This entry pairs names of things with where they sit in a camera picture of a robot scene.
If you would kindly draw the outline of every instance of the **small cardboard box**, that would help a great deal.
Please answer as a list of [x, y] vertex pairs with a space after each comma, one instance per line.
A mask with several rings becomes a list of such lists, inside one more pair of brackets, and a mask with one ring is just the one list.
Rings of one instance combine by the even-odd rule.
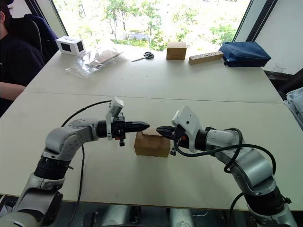
[[134, 150], [136, 155], [167, 157], [170, 140], [157, 133], [155, 128], [148, 128], [137, 132]]
[[186, 48], [185, 42], [168, 42], [166, 60], [184, 60]]

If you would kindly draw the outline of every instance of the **white mounting bracket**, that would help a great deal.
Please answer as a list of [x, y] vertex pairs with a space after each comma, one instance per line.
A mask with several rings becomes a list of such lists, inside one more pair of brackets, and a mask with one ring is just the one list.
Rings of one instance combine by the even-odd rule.
[[195, 113], [188, 106], [184, 106], [176, 112], [175, 116], [171, 120], [171, 123], [175, 127], [177, 127], [177, 125], [181, 125], [185, 129], [185, 134], [189, 139], [188, 148], [191, 152], [196, 153], [196, 135], [198, 131], [202, 129], [202, 127], [200, 125], [199, 118], [195, 115]]
[[112, 127], [111, 123], [113, 122], [114, 118], [116, 118], [119, 113], [121, 112], [124, 103], [118, 97], [114, 97], [114, 99], [109, 103], [109, 110], [106, 114], [106, 131], [107, 131], [107, 139], [112, 140]]

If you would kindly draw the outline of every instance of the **plastic bag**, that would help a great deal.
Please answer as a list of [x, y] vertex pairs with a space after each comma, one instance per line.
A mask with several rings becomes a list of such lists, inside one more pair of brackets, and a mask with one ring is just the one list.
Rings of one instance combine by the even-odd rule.
[[89, 52], [84, 52], [77, 59], [77, 63], [70, 66], [66, 70], [81, 78], [90, 78], [96, 71], [109, 64], [114, 63], [115, 58], [122, 52], [116, 48], [98, 48]]

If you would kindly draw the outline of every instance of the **white box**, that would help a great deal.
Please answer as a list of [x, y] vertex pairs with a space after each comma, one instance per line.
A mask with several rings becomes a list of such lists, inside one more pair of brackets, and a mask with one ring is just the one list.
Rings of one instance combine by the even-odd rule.
[[82, 39], [72, 38], [65, 35], [59, 39], [56, 39], [56, 43], [61, 53], [77, 56], [85, 52], [85, 47]]

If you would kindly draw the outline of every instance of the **robotic arm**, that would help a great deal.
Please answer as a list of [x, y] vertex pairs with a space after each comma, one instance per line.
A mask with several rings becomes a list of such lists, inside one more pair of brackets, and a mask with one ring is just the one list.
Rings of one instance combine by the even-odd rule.
[[51, 131], [46, 137], [46, 147], [20, 195], [13, 212], [0, 219], [1, 227], [38, 227], [53, 223], [63, 195], [65, 173], [76, 151], [86, 142], [99, 138], [120, 140], [124, 146], [125, 134], [149, 127], [145, 122], [125, 122], [120, 113], [123, 102], [114, 98], [109, 104], [106, 121], [78, 119]]
[[[175, 144], [178, 143], [178, 146], [188, 148], [193, 153], [197, 150], [210, 151], [239, 143], [239, 135], [236, 131], [221, 131], [208, 127], [203, 130], [198, 117], [187, 106], [176, 112], [172, 124], [174, 127], [158, 127], [158, 133], [174, 140]], [[235, 150], [232, 148], [212, 155], [228, 164]], [[272, 167], [257, 150], [242, 147], [229, 169], [244, 194], [257, 226], [297, 227], [276, 185]]]

